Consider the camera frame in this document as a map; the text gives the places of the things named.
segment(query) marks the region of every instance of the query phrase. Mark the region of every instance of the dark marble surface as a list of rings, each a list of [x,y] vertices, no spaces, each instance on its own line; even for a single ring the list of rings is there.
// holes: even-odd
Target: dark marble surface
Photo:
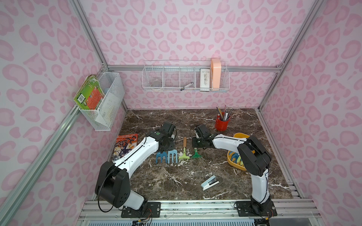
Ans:
[[[215,129],[216,109],[202,110],[129,110],[120,135],[138,133],[138,142],[164,121],[177,128],[175,148],[183,151],[183,137],[187,137],[186,154],[193,155],[191,136],[195,125],[205,124],[212,132]],[[253,109],[234,109],[228,129],[222,134],[233,136],[237,132],[255,135],[272,154],[269,192],[276,199],[292,198],[288,185],[276,161],[270,144]],[[179,160],[178,164],[159,163],[156,154],[149,156],[131,177],[131,189],[149,200],[187,199],[249,199],[252,192],[250,174],[227,163],[227,151],[222,149],[199,149],[203,158]],[[201,183],[215,175],[219,184],[203,191]]]

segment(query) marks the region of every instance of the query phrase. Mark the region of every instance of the comic book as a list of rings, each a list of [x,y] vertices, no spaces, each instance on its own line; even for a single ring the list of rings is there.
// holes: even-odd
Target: comic book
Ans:
[[[128,152],[130,152],[135,146],[137,146],[138,134],[128,134],[117,136],[112,161],[116,161]]]

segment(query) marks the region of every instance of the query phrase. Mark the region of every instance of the black cable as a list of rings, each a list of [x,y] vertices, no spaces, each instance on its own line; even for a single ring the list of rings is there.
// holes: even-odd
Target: black cable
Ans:
[[[175,143],[176,138],[177,138],[177,128],[175,126],[175,138],[173,139],[173,143]]]
[[[265,223],[266,223],[267,219],[263,218],[263,217],[262,217],[261,215],[259,215],[259,214],[256,214],[253,209],[250,209],[250,207],[251,207],[251,205],[248,206],[248,212],[249,212],[249,213],[253,213],[253,214],[255,214],[256,216],[261,217],[261,218],[263,219],[262,221],[260,221],[260,222],[257,223],[256,225],[261,224],[263,221],[265,221]]]
[[[234,139],[234,138],[231,138],[231,137],[228,137],[228,138],[226,138],[226,139],[239,140],[239,139]],[[265,168],[268,170],[268,173],[269,173],[269,167],[268,167],[268,164],[266,163],[266,160],[264,159],[263,155],[260,155],[260,156],[261,156],[261,158],[264,160],[265,165],[266,165]],[[268,194],[268,189],[269,189],[269,186],[268,186],[268,178],[265,177],[265,179],[266,179],[266,192],[265,192],[265,196],[264,196],[264,198],[261,200],[261,202],[266,198],[266,195]]]
[[[192,130],[192,128],[190,128],[190,130],[189,130],[189,135],[190,135],[190,137],[192,137],[192,136],[191,136],[191,130]]]
[[[114,205],[112,205],[112,207],[109,209],[109,210],[107,210],[107,211],[104,211],[104,210],[102,210],[102,208],[101,208],[101,205],[99,204],[99,196],[100,196],[100,194],[101,194],[101,190],[102,190],[102,187],[103,187],[103,185],[104,185],[104,183],[106,182],[106,179],[109,177],[109,175],[111,175],[112,173],[114,172],[114,170],[111,170],[107,175],[106,175],[106,178],[104,179],[104,181],[103,181],[103,183],[102,183],[102,185],[101,185],[101,187],[99,188],[99,191],[98,191],[98,207],[99,207],[99,210],[101,210],[103,213],[108,213],[109,211],[111,211],[112,209],[113,209],[113,207],[114,207]]]
[[[153,217],[152,217],[152,212],[151,212],[151,222],[150,222],[150,223],[148,223],[148,226],[151,226],[152,219],[153,219]]]
[[[265,179],[266,179],[266,192],[265,192],[264,198],[260,201],[259,204],[261,204],[261,202],[266,198],[266,195],[268,194],[268,178],[265,177]]]
[[[141,147],[144,146],[144,144],[146,143],[146,140],[147,140],[147,137],[145,137],[143,145],[141,145],[137,150],[135,150],[134,153],[136,153]],[[111,175],[111,174],[115,171],[115,169],[118,168],[118,166],[120,166],[120,165],[123,164],[125,161],[127,161],[134,153],[132,153],[127,159],[125,159],[123,162],[121,162],[121,163],[118,164],[115,168],[113,168],[113,169],[106,175],[106,177],[104,178],[104,181],[103,181],[103,183],[102,183],[102,185],[100,186],[99,191],[98,191],[98,200],[97,200],[97,201],[98,201],[99,210],[101,210],[103,213],[108,213],[108,212],[111,211],[111,210],[113,209],[113,207],[114,207],[114,205],[112,205],[112,207],[111,207],[108,211],[104,211],[104,210],[102,210],[101,205],[99,204],[99,196],[100,196],[100,194],[101,194],[101,190],[102,190],[102,187],[103,187],[104,183],[106,182],[106,180],[107,180],[107,178],[109,177],[109,175]]]

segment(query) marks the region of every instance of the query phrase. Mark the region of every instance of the metal bracket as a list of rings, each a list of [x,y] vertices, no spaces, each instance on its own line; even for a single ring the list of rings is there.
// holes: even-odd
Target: metal bracket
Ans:
[[[308,34],[309,28],[314,23],[315,19],[317,18],[319,12],[322,10],[323,5],[326,3],[327,0],[314,0],[312,3],[311,9],[309,10],[308,14],[306,15],[306,18],[304,19],[303,23],[300,26],[300,29],[298,33],[296,34],[293,42],[290,45],[290,48],[288,49],[287,54],[285,55],[283,62],[278,65],[277,67],[280,68],[280,73],[278,76],[274,77],[274,79],[271,81],[270,86],[265,92],[265,95],[263,99],[260,102],[259,109],[263,109],[268,102],[269,97],[272,95],[274,88],[277,86],[279,80],[282,78],[284,71],[286,67],[288,67],[289,63],[291,62],[293,56],[298,50],[298,47]]]
[[[235,203],[235,207],[237,208],[237,213],[239,217],[257,217],[258,215],[249,212],[250,201],[238,201]],[[277,210],[275,209],[274,203],[269,202],[265,207],[265,210],[261,213],[262,217],[271,217],[277,216]]]
[[[92,28],[90,26],[90,23],[89,23],[88,19],[87,19],[86,13],[84,12],[82,4],[80,3],[79,0],[69,0],[69,2],[73,6],[74,13],[77,15],[77,17],[79,19],[79,22],[80,22],[81,26],[83,27],[83,30],[84,30],[84,32],[85,32],[91,46],[93,47],[94,53],[97,56],[99,62],[103,66],[106,66],[106,68],[108,70],[107,60],[104,57],[104,54],[102,52],[102,49],[101,49],[99,43],[97,42],[97,38],[93,33],[93,30],[92,30]]]
[[[158,218],[160,217],[160,211],[161,211],[161,203],[160,202],[147,202],[146,209],[150,209],[152,213],[152,218]],[[134,210],[130,207],[123,206],[122,208],[122,218],[140,218],[143,215],[140,216],[140,212],[138,210]]]

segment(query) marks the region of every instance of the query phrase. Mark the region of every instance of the wire mesh shelf basket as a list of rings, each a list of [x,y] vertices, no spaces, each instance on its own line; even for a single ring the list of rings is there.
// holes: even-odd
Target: wire mesh shelf basket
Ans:
[[[119,73],[104,72],[98,81],[103,91],[109,88],[101,104],[96,110],[80,109],[80,112],[96,131],[110,131],[121,106],[125,90]]]
[[[226,93],[230,88],[227,62],[221,62],[220,87],[213,88],[210,71],[210,88],[200,88],[200,69],[211,69],[211,61],[158,60],[144,61],[142,87],[145,91],[206,91]]]

